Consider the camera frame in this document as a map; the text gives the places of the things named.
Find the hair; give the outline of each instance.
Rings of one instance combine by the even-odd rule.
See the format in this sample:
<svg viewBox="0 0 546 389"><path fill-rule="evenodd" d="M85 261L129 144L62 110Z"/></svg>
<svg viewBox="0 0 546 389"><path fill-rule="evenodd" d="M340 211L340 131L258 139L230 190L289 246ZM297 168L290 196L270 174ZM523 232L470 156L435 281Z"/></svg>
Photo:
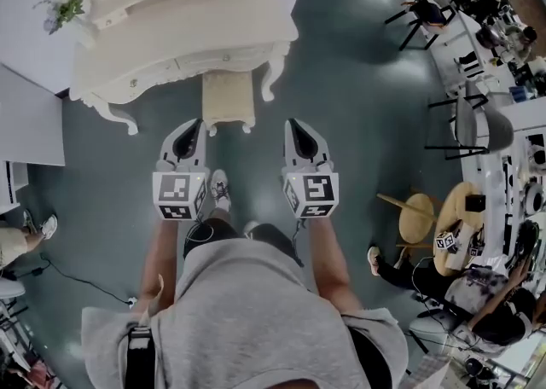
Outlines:
<svg viewBox="0 0 546 389"><path fill-rule="evenodd" d="M537 32L532 26L528 26L525 30L523 30L523 35L531 42L537 40L538 37Z"/></svg>

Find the white sneaker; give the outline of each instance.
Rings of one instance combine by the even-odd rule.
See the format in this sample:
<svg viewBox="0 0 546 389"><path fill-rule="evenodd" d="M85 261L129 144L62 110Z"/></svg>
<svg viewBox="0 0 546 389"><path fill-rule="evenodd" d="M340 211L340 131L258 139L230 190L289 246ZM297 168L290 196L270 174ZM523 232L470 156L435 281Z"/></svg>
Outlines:
<svg viewBox="0 0 546 389"><path fill-rule="evenodd" d="M259 226L258 221L250 221L247 225L245 225L245 228L242 229L242 234L245 235L247 239L252 239L250 234L252 233L253 229Z"/></svg>
<svg viewBox="0 0 546 389"><path fill-rule="evenodd" d="M57 216L51 215L47 221L42 224L42 234L45 236L44 239L51 239L51 236L57 231Z"/></svg>
<svg viewBox="0 0 546 389"><path fill-rule="evenodd" d="M409 260L411 257L410 250L408 247L402 248L402 252L400 253L400 257L398 257L398 262L394 264L394 268L399 270L400 266L406 261Z"/></svg>
<svg viewBox="0 0 546 389"><path fill-rule="evenodd" d="M379 269L379 265L377 264L377 258L381 255L381 251L378 247L373 245L368 250L368 263L369 267L372 269L372 275L379 276L379 272L377 271Z"/></svg>
<svg viewBox="0 0 546 389"><path fill-rule="evenodd" d="M211 178L211 195L217 208L229 212L231 199L229 198L228 176L222 169L217 169Z"/></svg>
<svg viewBox="0 0 546 389"><path fill-rule="evenodd" d="M23 212L23 228L28 228L31 232L31 235L35 235L38 230L36 225L34 225L34 219L32 219L32 214L28 209Z"/></svg>

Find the person's arm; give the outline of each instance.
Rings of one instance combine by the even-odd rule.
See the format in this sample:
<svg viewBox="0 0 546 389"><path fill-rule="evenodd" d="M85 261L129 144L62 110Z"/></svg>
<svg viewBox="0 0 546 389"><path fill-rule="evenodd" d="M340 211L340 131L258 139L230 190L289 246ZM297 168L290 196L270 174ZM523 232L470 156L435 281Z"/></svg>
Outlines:
<svg viewBox="0 0 546 389"><path fill-rule="evenodd" d="M309 235L318 294L340 313L361 310L362 304L351 290L347 263L332 221L329 218L310 219Z"/></svg>
<svg viewBox="0 0 546 389"><path fill-rule="evenodd" d="M476 326L476 324L484 317L486 317L490 313L493 313L497 309L497 307L504 301L506 295L508 295L512 291L512 289L518 287L520 283L526 279L527 273L529 272L530 263L531 258L528 258L527 260L522 260L520 264L515 267L515 269L512 271L512 274L510 274L506 285L493 298L487 301L487 304L484 305L482 310L476 313L476 315L474 315L474 317L470 321L468 321L468 328L470 330L472 330Z"/></svg>
<svg viewBox="0 0 546 389"><path fill-rule="evenodd" d="M135 313L143 313L160 292L160 276L163 277L164 285L158 311L174 303L177 286L177 238L178 222L161 221L146 256L140 296L133 308Z"/></svg>
<svg viewBox="0 0 546 389"><path fill-rule="evenodd" d="M531 46L526 46L521 51L518 51L517 59L519 64L523 65L529 58L529 55L531 55Z"/></svg>
<svg viewBox="0 0 546 389"><path fill-rule="evenodd" d="M511 26L507 26L504 29L504 34L506 34L507 36L509 36L510 34L514 34L515 32L521 32L521 28L519 28L516 25L511 25Z"/></svg>

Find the table drawer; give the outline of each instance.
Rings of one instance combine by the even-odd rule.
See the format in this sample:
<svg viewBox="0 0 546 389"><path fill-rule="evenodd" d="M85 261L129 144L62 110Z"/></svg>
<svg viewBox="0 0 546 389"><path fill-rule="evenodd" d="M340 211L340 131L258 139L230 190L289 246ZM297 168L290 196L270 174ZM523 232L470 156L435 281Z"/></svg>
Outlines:
<svg viewBox="0 0 546 389"><path fill-rule="evenodd" d="M250 61L264 57L271 52L272 48L272 44L267 44L235 49L215 49L178 57L177 63L182 69L183 67L199 66L215 62L228 64L230 62Z"/></svg>
<svg viewBox="0 0 546 389"><path fill-rule="evenodd" d="M137 73L127 75L97 90L95 93L104 101L125 104L137 99L144 91L157 84L168 83L179 75L177 63L162 61L145 67Z"/></svg>

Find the wooden stool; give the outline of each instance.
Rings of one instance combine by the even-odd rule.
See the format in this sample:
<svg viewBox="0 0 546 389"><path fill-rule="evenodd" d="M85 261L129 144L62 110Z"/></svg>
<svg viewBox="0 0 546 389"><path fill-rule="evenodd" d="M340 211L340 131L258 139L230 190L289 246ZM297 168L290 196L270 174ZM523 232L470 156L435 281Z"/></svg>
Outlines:
<svg viewBox="0 0 546 389"><path fill-rule="evenodd" d="M217 122L240 120L250 133L254 118L253 78L250 72L211 71L203 74L203 120L210 136Z"/></svg>
<svg viewBox="0 0 546 389"><path fill-rule="evenodd" d="M398 220L398 230L402 239L411 244L408 247L417 247L414 244L421 243L427 237L437 220L434 216L433 202L425 194L411 195L406 202L384 194L377 194L377 197L402 209Z"/></svg>

